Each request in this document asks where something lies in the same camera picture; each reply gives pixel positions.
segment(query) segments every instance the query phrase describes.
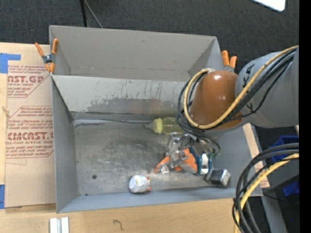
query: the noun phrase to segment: plastic bottle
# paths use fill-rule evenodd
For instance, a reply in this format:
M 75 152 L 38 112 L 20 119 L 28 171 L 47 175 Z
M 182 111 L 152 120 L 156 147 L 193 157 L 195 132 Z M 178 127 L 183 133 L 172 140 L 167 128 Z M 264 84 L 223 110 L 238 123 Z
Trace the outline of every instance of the plastic bottle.
M 152 123 L 146 124 L 145 128 L 158 134 L 184 133 L 174 117 L 157 118 Z

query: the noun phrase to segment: orange clamp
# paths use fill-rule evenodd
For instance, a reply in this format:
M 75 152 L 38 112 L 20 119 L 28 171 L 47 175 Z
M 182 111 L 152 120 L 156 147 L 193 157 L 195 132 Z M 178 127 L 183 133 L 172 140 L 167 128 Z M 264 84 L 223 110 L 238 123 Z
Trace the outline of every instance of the orange clamp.
M 53 46 L 52 46 L 52 53 L 50 55 L 44 55 L 38 43 L 35 43 L 35 46 L 37 47 L 37 50 L 44 61 L 45 68 L 48 70 L 49 73 L 54 73 L 55 63 L 53 62 L 53 58 L 54 58 L 54 55 L 56 55 L 57 53 L 58 40 L 54 39 Z
M 222 51 L 222 59 L 223 59 L 223 65 L 229 66 L 231 68 L 235 68 L 236 63 L 237 63 L 237 57 L 236 56 L 232 56 L 229 59 L 229 54 L 227 50 Z

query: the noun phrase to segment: blue container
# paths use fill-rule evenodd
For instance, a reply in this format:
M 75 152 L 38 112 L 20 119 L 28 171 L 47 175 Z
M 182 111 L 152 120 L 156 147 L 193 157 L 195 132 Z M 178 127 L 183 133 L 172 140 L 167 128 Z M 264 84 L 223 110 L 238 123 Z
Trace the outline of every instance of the blue container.
M 280 139 L 276 143 L 270 146 L 270 148 L 283 145 L 283 144 L 297 143 L 297 142 L 299 142 L 299 137 L 297 135 L 282 135 L 280 136 Z M 277 161 L 284 159 L 287 156 L 288 155 L 278 155 L 278 156 L 271 157 L 271 160 L 273 163 L 275 163 Z

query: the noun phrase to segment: orange plastic part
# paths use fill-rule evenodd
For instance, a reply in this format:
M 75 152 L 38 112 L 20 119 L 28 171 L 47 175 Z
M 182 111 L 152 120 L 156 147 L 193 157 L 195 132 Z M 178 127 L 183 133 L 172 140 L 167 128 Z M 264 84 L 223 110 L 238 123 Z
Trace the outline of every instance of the orange plastic part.
M 235 100 L 235 83 L 238 75 L 219 70 L 208 73 L 197 85 L 190 116 L 193 121 L 207 125 L 216 121 Z M 238 125 L 242 119 L 237 119 L 215 128 L 228 129 Z

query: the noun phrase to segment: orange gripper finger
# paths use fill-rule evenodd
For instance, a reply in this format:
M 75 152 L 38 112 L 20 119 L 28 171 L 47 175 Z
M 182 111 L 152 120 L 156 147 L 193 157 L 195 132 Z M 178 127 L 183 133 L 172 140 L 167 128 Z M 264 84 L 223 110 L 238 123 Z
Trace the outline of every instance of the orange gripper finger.
M 41 47 L 39 46 L 38 43 L 35 43 L 35 46 L 37 47 L 38 52 L 39 52 L 40 56 L 42 57 L 44 54 L 43 54 L 43 51 L 42 51 Z
M 182 170 L 182 168 L 181 168 L 180 166 L 175 166 L 175 167 L 174 167 L 174 170 L 175 170 L 176 172 L 179 172 L 179 171 Z
M 169 162 L 171 159 L 170 156 L 166 156 L 158 165 L 155 167 L 155 173 L 158 173 L 158 169 L 160 166 L 164 165 L 165 163 Z
M 189 165 L 193 170 L 195 170 L 195 172 L 197 172 L 198 165 L 195 161 L 193 154 L 190 153 L 189 149 L 185 149 L 184 152 L 185 152 L 185 155 L 188 157 L 188 159 L 184 160 L 183 163 Z
M 54 70 L 55 70 L 55 64 L 52 62 L 50 66 L 50 72 L 54 73 Z
M 222 59 L 223 59 L 223 65 L 228 66 L 229 65 L 229 54 L 227 50 L 222 51 Z
M 52 47 L 52 53 L 56 54 L 57 53 L 57 47 L 58 47 L 58 40 L 54 39 L 53 41 L 53 47 Z
M 235 68 L 235 65 L 237 64 L 237 57 L 236 56 L 232 56 L 231 58 L 230 58 L 230 66 L 232 67 L 232 68 Z

